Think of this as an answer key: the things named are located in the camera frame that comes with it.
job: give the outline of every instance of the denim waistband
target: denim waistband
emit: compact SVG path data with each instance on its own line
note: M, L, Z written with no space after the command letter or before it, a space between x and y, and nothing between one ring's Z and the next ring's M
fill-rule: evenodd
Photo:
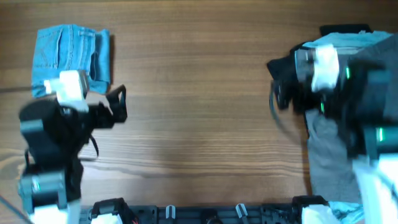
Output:
M37 32L32 67L32 85L58 78L63 70L84 70L90 90L106 93L111 82L109 70L109 31L97 32L75 24L64 24ZM33 90L33 97L44 96Z

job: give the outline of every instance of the folded blue cloth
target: folded blue cloth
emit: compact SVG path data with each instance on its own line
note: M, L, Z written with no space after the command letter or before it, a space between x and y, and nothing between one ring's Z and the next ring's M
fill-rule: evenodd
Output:
M32 86L58 78L63 70L84 70L90 90L106 93L111 82L109 69L109 31L97 32L75 24L64 24L37 31L32 67ZM33 97L45 90L32 91Z

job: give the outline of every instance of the pile of clothes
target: pile of clothes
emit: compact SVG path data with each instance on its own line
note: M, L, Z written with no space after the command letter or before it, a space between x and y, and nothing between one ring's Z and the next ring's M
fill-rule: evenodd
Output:
M301 80L308 65L300 63L306 51L332 44L338 53L340 75L354 58L381 60L392 73L398 73L398 34L372 31L366 24L322 26L322 37L295 46L284 58L271 60L267 67L275 80ZM361 194L344 142L337 125L318 110L305 112L310 179L314 195L330 201L341 223L356 223L364 218Z

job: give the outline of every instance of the jeans pocket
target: jeans pocket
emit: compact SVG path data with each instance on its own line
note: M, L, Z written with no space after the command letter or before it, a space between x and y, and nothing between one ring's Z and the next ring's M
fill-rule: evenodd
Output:
M58 68L62 27L51 27L37 32L33 67Z

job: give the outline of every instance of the wood grain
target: wood grain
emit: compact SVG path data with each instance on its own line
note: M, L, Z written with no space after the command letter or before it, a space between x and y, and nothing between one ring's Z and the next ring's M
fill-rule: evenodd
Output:
M310 194L305 147L286 138L268 106L265 63L324 24L368 23L394 32L398 2L126 1L0 4L0 86L30 84L37 29L76 23L114 35L113 87L127 87L129 117L95 131L83 204L234 205ZM103 100L90 94L89 100ZM26 143L19 109L30 93L0 95L0 194L16 184ZM303 119L281 115L304 140ZM94 157L86 146L82 157ZM17 222L0 205L0 223Z

